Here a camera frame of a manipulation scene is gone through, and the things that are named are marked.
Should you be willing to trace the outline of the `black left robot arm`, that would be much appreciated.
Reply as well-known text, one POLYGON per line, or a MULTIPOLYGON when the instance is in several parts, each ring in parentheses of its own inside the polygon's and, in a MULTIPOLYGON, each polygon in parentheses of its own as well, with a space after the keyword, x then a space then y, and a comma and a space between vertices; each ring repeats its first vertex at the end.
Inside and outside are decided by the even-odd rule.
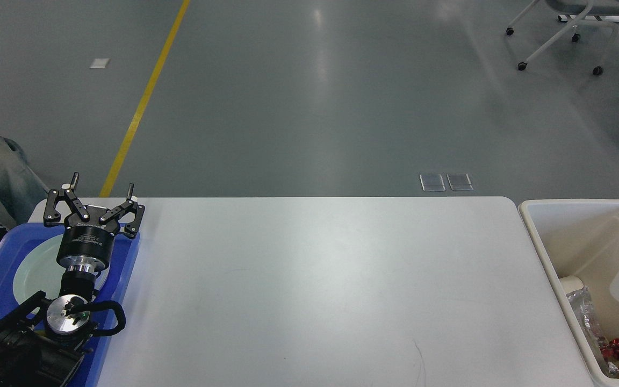
POLYGON ((42 224, 64 231, 57 264, 64 268, 56 297, 35 292, 0 318, 0 386, 66 386, 88 354, 88 342, 127 325, 120 302, 98 299, 96 279, 111 266, 119 235, 135 239, 145 206, 128 185, 113 208, 84 205, 76 196, 79 173, 48 192, 42 224))

